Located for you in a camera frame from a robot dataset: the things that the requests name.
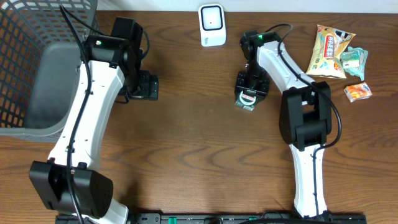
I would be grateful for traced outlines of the orange snack packet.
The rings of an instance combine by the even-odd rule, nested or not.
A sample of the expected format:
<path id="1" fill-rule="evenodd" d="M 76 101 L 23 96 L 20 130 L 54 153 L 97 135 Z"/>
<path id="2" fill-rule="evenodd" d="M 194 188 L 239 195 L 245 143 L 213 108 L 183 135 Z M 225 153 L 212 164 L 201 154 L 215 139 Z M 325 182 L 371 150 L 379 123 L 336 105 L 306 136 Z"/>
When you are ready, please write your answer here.
<path id="1" fill-rule="evenodd" d="M 356 100 L 370 98 L 373 95 L 366 82 L 346 86 L 343 91 L 351 103 Z"/>

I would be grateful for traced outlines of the cream snack bag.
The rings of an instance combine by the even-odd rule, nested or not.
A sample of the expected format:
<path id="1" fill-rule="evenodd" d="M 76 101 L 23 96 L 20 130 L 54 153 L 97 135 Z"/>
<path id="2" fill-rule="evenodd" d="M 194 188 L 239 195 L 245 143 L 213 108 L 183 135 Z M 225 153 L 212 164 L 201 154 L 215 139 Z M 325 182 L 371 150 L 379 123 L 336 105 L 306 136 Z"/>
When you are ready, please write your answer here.
<path id="1" fill-rule="evenodd" d="M 341 63 L 341 54 L 356 36 L 333 27 L 317 25 L 317 35 L 307 75 L 345 79 L 346 75 Z"/>

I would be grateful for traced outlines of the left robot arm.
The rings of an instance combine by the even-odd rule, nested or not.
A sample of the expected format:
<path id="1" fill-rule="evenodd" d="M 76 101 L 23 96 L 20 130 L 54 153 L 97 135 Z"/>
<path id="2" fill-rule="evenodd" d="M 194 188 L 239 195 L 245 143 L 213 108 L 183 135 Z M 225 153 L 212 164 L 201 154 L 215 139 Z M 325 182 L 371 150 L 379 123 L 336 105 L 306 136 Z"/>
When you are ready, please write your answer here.
<path id="1" fill-rule="evenodd" d="M 100 154 L 117 96 L 158 98 L 158 76 L 141 67 L 146 38 L 134 19 L 117 17 L 110 35 L 90 35 L 80 44 L 80 79 L 64 129 L 48 159 L 34 161 L 29 171 L 44 206 L 64 213 L 67 222 L 128 221 L 128 207 L 113 197 L 113 181 L 99 172 Z"/>

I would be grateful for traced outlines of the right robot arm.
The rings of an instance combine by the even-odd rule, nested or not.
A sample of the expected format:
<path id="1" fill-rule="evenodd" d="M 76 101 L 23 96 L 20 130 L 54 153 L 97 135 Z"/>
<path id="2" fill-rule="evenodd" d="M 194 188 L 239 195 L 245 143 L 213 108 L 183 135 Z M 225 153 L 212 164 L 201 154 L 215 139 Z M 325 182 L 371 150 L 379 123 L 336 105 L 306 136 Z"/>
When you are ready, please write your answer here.
<path id="1" fill-rule="evenodd" d="M 282 94 L 279 131 L 294 158 L 295 211 L 300 218 L 323 219 L 322 147 L 331 132 L 330 87 L 300 69 L 276 32 L 245 32 L 239 44 L 247 64 L 236 79 L 236 105 L 252 111 L 275 83 Z"/>

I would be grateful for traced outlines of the green Zam-Buk ointment box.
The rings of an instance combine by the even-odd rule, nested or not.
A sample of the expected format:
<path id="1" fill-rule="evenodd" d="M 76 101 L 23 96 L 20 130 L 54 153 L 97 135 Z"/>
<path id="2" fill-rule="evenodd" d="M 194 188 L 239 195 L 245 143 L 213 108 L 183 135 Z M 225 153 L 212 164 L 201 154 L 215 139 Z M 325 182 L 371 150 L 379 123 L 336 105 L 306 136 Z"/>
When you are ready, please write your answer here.
<path id="1" fill-rule="evenodd" d="M 244 94 L 243 91 L 240 91 L 236 97 L 235 105 L 248 110 L 253 111 L 255 106 L 257 105 L 257 97 L 249 96 Z"/>

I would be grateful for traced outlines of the teal white tissue packet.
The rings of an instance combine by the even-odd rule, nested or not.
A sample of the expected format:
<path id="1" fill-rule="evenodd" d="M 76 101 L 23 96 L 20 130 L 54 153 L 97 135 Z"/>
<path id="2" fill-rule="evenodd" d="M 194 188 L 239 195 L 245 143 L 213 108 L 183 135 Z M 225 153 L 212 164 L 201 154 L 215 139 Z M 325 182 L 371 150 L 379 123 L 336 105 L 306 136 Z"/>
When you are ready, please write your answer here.
<path id="1" fill-rule="evenodd" d="M 347 51 L 341 54 L 344 70 L 352 76 L 359 77 L 362 82 L 365 78 L 367 58 L 368 51 L 359 47 L 348 47 Z"/>

